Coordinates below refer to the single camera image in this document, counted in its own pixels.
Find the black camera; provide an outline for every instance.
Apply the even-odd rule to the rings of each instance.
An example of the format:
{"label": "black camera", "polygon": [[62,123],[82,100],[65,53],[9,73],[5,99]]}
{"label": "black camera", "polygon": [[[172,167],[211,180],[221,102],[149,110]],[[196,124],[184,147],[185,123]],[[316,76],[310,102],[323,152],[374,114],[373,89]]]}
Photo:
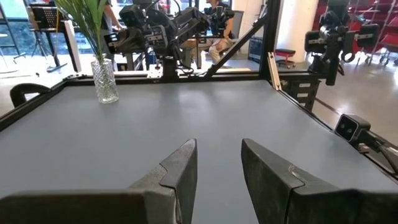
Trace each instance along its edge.
{"label": "black camera", "polygon": [[360,142],[361,131],[369,131],[370,129],[371,124],[361,117],[343,114],[336,125],[335,133],[351,145],[357,146]]}

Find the table surface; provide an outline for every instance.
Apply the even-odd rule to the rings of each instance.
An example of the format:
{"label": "table surface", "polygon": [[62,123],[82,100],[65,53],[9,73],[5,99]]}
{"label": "table surface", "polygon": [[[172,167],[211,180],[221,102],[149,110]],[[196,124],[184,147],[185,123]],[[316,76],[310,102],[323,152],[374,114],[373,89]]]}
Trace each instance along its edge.
{"label": "table surface", "polygon": [[123,189],[189,138],[198,142],[193,223],[258,223],[243,176],[251,138],[339,188],[398,185],[265,81],[119,85],[102,105],[71,86],[0,134],[0,197],[21,190]]}

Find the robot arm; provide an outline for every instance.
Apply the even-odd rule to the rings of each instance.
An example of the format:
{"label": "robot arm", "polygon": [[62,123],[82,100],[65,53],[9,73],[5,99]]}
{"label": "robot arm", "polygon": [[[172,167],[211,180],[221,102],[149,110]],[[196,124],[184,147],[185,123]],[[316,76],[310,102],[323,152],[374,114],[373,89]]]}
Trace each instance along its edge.
{"label": "robot arm", "polygon": [[156,2],[135,0],[132,6],[121,10],[119,14],[127,29],[106,38],[111,52],[128,54],[152,47],[158,57],[171,56],[178,60],[176,48],[210,26],[209,20],[197,8],[186,8],[170,19],[154,8]]}
{"label": "robot arm", "polygon": [[348,0],[329,0],[328,10],[320,20],[320,30],[306,34],[305,50],[316,54],[309,70],[312,73],[326,75],[326,84],[334,85],[340,59],[352,62],[355,59],[353,44],[356,40],[359,47],[374,45],[377,42],[379,26],[370,24],[362,26],[360,31],[349,31]]}

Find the window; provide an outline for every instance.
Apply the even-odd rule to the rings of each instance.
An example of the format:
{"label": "window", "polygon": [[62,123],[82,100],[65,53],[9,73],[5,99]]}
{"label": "window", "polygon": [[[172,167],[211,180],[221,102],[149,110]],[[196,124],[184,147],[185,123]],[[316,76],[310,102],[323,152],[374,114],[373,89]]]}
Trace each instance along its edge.
{"label": "window", "polygon": [[0,3],[8,19],[27,19],[24,0],[0,0]]}

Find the glass vase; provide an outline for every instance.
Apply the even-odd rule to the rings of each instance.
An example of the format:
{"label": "glass vase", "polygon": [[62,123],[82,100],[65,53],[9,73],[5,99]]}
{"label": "glass vase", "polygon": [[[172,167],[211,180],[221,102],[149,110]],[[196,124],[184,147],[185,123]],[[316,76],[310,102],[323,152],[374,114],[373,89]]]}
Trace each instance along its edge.
{"label": "glass vase", "polygon": [[95,59],[91,63],[93,78],[98,100],[100,103],[113,103],[119,99],[116,81],[113,73],[113,63],[110,59],[99,62]]}

